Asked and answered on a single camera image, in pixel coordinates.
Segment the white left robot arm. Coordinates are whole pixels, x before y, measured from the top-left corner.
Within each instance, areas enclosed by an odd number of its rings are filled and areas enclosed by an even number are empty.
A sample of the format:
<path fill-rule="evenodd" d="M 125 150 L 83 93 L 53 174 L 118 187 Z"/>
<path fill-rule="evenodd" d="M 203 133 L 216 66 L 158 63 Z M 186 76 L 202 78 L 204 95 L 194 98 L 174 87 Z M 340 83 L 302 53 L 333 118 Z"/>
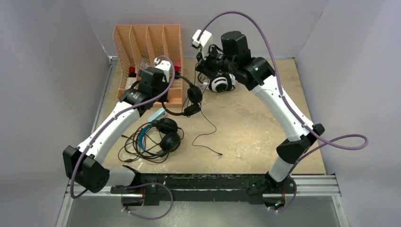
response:
<path fill-rule="evenodd" d="M 104 160 L 130 125 L 135 123 L 156 101 L 166 97 L 174 81 L 175 70 L 165 63 L 148 67 L 140 80 L 123 92 L 112 112 L 101 125 L 77 146 L 67 146 L 63 153 L 66 176 L 70 179 L 70 194 L 76 184 L 84 191 L 97 193 L 106 186 L 120 186 L 128 193 L 140 190 L 141 180 L 127 167 L 105 167 Z"/>

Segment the small black on-ear headphones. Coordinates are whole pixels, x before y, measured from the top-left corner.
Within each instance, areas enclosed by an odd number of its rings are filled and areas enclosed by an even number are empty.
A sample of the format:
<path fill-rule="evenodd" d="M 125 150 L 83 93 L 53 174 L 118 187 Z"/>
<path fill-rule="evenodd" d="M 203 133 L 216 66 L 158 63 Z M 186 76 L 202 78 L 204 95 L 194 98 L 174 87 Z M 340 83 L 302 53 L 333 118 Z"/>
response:
<path fill-rule="evenodd" d="M 192 82 L 190 82 L 184 76 L 176 74 L 174 78 L 175 79 L 182 79 L 189 85 L 189 88 L 187 89 L 187 98 L 190 101 L 191 105 L 187 106 L 180 113 L 175 113 L 175 112 L 172 112 L 172 111 L 168 110 L 166 105 L 164 104 L 164 102 L 161 103 L 162 104 L 162 108 L 168 114 L 171 114 L 173 116 L 190 117 L 190 116 L 200 112 L 201 111 L 201 102 L 202 102 L 202 99 L 203 99 L 203 94 L 202 94 L 201 89 L 198 86 L 194 85 Z"/>

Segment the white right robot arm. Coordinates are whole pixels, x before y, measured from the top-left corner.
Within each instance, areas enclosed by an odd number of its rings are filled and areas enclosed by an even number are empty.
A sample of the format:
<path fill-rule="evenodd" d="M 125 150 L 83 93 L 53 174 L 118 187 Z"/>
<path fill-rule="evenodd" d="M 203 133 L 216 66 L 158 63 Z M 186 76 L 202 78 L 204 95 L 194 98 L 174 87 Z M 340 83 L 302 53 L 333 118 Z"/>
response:
<path fill-rule="evenodd" d="M 222 91 L 216 79 L 233 79 L 253 92 L 270 110 L 282 127 L 286 139 L 276 148 L 278 157 L 266 173 L 265 185 L 270 192 L 284 186 L 296 161 L 321 136 L 325 128 L 309 120 L 288 97 L 277 82 L 275 70 L 263 57 L 253 57 L 247 38 L 240 31 L 226 32 L 221 36 L 222 47 L 214 44 L 212 33 L 198 29 L 192 37 L 196 55 L 196 70 L 207 76 L 210 89 Z"/>

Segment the white and black headphones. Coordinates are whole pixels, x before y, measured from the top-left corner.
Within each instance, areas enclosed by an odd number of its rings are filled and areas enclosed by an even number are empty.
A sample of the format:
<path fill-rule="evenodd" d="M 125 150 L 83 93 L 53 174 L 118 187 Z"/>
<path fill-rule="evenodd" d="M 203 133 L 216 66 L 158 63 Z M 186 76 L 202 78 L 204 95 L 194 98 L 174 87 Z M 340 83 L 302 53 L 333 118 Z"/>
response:
<path fill-rule="evenodd" d="M 206 90 L 213 91 L 215 93 L 221 93 L 225 91 L 233 91 L 235 90 L 236 80 L 232 74 L 218 74 L 218 76 L 214 79 L 209 79 L 208 82 L 203 82 L 201 79 L 206 75 L 199 73 L 197 76 L 198 81 L 201 84 L 201 87 Z"/>

